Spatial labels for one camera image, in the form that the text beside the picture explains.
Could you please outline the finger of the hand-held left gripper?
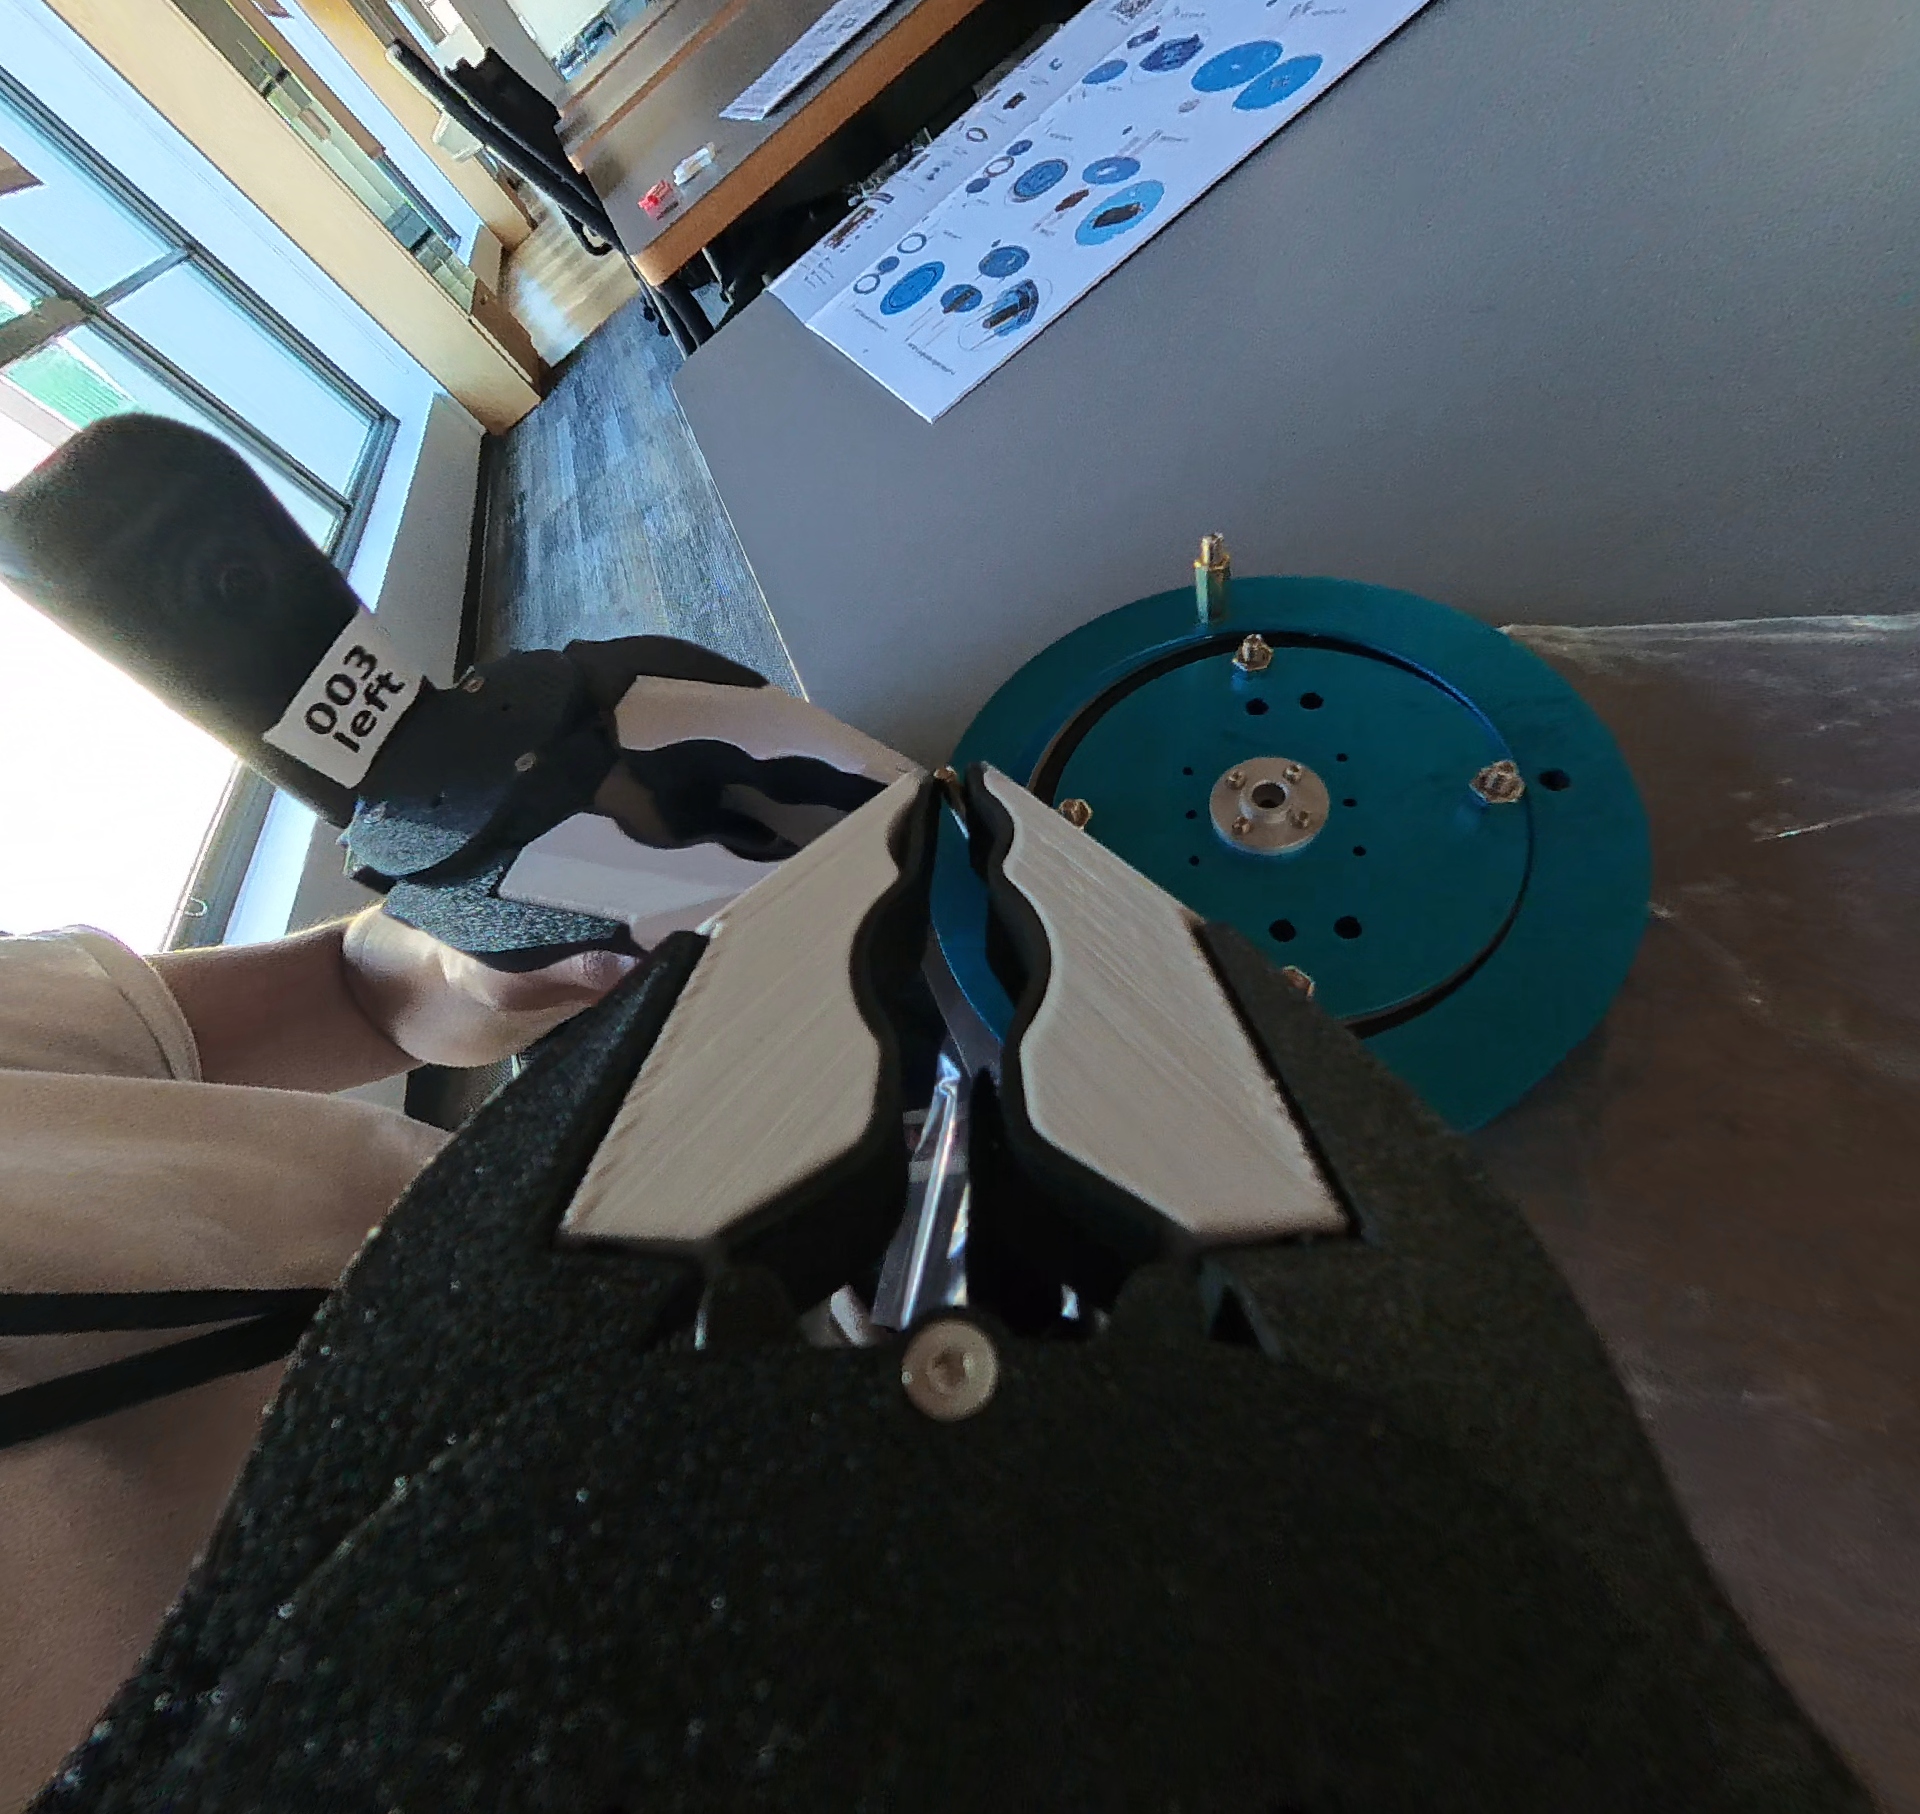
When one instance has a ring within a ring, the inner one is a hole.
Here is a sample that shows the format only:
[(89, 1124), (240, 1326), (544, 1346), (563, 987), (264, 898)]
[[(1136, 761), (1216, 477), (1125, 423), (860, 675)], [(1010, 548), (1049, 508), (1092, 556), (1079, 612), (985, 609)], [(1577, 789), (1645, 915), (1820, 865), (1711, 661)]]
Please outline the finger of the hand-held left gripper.
[(638, 675), (612, 706), (618, 746), (649, 780), (703, 780), (767, 795), (827, 789), (840, 778), (878, 787), (918, 774), (892, 746), (776, 686)]
[(724, 800), (759, 826), (806, 847), (827, 836), (822, 857), (750, 861), (713, 840), (654, 847), (630, 838), (602, 813), (576, 813), (532, 842), (502, 876), (499, 898), (597, 915), (622, 926), (642, 950), (670, 933), (721, 921), (728, 934), (760, 930), (782, 910), (825, 908), (847, 920), (878, 889), (878, 829), (839, 821), (878, 795), (870, 776), (837, 776), (825, 791), (778, 799), (756, 787), (724, 787)]

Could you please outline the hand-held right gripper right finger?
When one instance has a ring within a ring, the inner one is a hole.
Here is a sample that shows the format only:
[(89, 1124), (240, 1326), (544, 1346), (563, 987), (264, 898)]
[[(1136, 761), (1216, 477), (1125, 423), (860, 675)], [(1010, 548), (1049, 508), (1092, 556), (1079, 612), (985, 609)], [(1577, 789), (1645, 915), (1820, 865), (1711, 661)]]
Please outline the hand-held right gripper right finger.
[(1187, 908), (990, 766), (967, 817), (1018, 962), (1010, 1146), (1072, 1234), (1100, 1257), (1346, 1234)]

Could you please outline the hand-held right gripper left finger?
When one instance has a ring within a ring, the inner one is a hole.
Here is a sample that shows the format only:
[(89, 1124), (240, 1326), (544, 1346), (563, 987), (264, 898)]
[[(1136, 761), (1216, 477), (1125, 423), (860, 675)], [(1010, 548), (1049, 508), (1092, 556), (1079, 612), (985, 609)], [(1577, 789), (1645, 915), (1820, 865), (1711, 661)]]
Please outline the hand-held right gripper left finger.
[(563, 1235), (703, 1267), (870, 1267), (907, 1198), (901, 1027), (939, 795), (909, 774), (709, 934)]

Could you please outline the blue round metal turntable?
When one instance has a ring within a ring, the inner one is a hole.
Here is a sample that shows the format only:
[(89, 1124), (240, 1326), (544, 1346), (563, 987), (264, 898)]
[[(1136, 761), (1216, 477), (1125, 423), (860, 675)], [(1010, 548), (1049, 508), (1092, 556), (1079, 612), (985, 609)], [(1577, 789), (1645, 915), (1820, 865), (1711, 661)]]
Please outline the blue round metal turntable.
[(1530, 651), (1346, 580), (1130, 603), (960, 737), (1203, 920), (1293, 965), (1456, 1128), (1553, 1070), (1641, 945), (1648, 842), (1611, 733)]

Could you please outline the person's left forearm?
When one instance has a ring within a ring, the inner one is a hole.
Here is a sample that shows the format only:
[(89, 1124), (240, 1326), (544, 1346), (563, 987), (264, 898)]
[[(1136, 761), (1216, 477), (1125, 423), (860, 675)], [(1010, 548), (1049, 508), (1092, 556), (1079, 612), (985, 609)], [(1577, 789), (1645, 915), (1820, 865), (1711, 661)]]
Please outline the person's left forearm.
[(406, 1068), (349, 995), (344, 933), (142, 957), (96, 930), (3, 942), (7, 1070), (336, 1094)]

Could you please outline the person's left hand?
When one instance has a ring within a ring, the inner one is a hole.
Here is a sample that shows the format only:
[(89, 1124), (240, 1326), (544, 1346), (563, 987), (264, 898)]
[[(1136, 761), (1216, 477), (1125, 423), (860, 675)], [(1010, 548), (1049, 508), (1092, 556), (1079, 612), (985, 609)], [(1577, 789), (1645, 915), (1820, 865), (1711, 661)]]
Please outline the person's left hand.
[(384, 910), (347, 924), (344, 956), (352, 1000), (369, 1023), (411, 1060), (445, 1068), (522, 1053), (642, 965), (638, 956), (579, 954), (509, 973)]

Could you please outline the large window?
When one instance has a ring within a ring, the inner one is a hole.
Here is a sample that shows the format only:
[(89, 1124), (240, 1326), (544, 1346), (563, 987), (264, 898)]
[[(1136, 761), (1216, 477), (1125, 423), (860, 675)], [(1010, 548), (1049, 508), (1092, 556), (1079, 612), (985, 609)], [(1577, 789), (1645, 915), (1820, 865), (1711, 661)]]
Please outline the large window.
[[(3, 95), (5, 488), (147, 412), (223, 441), (325, 555), (352, 555), (394, 417), (20, 80)], [(11, 590), (3, 682), (5, 930), (222, 941), (264, 780)]]

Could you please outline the person's beige shirt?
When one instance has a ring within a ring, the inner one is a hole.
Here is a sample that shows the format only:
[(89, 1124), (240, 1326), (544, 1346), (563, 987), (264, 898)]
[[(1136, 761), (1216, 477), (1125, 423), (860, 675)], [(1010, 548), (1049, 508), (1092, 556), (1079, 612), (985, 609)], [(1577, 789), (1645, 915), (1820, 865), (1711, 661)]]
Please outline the person's beige shirt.
[[(5, 1289), (329, 1288), (444, 1144), (353, 1098), (7, 1073)], [(5, 1811), (36, 1798), (139, 1665), (279, 1373), (5, 1448)]]

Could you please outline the clear plastic bag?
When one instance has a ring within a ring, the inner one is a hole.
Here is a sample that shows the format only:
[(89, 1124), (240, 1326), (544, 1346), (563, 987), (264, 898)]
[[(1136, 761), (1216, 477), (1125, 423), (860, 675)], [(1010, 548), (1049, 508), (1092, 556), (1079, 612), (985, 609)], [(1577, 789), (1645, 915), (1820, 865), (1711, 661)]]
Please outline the clear plastic bag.
[(1256, 580), (949, 766), (921, 1811), (1917, 1811), (1909, 623)]

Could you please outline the black office chair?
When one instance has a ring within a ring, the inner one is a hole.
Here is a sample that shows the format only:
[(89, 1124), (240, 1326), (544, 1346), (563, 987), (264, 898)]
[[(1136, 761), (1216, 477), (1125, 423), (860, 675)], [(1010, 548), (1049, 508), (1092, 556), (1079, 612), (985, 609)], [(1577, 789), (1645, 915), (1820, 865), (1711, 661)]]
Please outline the black office chair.
[(608, 207), (563, 148), (558, 108), (498, 50), (485, 50), (479, 63), (459, 60), (449, 74), (406, 42), (389, 44), (389, 59), (451, 121), (540, 187), (589, 254), (618, 251)]

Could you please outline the white printed sheet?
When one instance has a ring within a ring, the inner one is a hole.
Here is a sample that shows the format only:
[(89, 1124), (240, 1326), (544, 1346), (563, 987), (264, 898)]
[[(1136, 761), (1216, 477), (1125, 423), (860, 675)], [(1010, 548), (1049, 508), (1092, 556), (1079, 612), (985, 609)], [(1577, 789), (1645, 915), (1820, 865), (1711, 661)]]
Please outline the white printed sheet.
[(725, 121), (766, 121), (898, 0), (840, 0), (779, 60), (719, 110)]

